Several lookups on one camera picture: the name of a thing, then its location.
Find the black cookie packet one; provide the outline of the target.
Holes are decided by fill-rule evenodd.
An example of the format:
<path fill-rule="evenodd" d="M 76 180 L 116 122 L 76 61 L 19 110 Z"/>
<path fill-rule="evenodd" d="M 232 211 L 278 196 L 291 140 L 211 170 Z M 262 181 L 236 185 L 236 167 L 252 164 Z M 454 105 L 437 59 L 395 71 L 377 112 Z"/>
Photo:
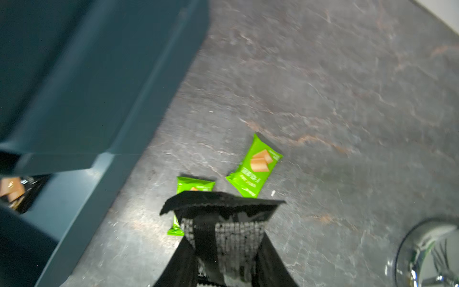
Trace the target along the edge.
<path fill-rule="evenodd" d="M 175 195 L 160 213 L 174 212 L 198 259 L 197 286 L 254 287 L 255 257 L 265 227 L 282 200 L 223 192 Z"/>

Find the green cookie packet one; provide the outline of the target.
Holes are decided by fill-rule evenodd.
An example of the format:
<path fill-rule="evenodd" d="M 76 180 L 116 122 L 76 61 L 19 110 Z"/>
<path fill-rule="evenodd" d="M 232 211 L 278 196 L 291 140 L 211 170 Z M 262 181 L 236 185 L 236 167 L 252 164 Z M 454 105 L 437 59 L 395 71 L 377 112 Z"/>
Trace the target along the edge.
<path fill-rule="evenodd" d="M 283 155 L 266 144 L 257 134 L 244 159 L 226 180 L 243 196 L 257 198 Z"/>

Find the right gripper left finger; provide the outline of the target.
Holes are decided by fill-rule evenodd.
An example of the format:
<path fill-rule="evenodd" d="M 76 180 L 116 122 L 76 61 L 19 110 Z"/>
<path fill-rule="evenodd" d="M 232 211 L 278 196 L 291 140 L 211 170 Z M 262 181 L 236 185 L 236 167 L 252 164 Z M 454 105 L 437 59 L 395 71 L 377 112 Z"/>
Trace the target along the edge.
<path fill-rule="evenodd" d="M 196 287 L 198 259 L 189 241 L 183 237 L 165 270 L 153 287 Z"/>

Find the green cookie packet two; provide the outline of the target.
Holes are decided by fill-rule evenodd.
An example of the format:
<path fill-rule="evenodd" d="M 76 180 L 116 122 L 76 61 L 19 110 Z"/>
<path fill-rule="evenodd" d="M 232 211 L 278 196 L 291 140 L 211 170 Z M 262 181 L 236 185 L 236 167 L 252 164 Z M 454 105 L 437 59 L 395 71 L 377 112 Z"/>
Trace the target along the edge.
<path fill-rule="evenodd" d="M 211 192 L 216 185 L 215 181 L 191 178 L 191 177 L 177 177 L 176 193 L 180 195 L 180 199 L 188 199 L 195 196 L 196 193 Z M 184 231 L 181 229 L 180 222 L 176 214 L 173 215 L 173 222 L 171 228 L 167 231 L 168 236 L 183 236 Z"/>

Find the black cookie packet two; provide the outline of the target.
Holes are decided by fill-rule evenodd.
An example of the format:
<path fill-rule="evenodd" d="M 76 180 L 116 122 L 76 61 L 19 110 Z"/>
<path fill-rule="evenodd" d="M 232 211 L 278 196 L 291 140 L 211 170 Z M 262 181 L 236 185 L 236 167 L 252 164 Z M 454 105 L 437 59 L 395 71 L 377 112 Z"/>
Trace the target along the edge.
<path fill-rule="evenodd" d="M 19 214 L 26 213 L 50 178 L 51 175 L 1 178 L 1 204 Z"/>

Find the teal bottom drawer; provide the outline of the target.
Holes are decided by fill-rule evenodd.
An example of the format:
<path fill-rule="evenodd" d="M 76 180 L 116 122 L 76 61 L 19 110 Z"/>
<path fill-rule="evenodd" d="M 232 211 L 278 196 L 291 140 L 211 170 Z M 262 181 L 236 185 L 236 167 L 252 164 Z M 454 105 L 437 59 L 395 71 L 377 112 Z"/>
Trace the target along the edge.
<path fill-rule="evenodd" d="M 1 206 L 1 286 L 59 287 L 80 260 L 138 154 L 101 154 L 55 174 L 24 214 Z"/>

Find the teal drawer cabinet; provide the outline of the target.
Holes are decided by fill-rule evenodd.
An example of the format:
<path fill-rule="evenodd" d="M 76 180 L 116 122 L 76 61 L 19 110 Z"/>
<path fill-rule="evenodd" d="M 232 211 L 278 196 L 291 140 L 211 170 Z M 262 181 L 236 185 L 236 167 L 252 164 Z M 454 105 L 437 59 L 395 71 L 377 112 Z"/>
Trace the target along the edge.
<path fill-rule="evenodd" d="M 1 175 L 140 154 L 209 20 L 208 1 L 2 1 Z"/>

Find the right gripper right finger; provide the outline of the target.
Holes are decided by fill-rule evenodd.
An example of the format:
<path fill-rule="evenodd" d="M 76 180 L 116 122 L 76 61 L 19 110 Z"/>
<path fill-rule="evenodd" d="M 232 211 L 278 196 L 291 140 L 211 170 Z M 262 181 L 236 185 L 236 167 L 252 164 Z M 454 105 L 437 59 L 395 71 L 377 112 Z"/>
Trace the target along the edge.
<path fill-rule="evenodd" d="M 298 287 L 265 233 L 255 257 L 255 287 Z"/>

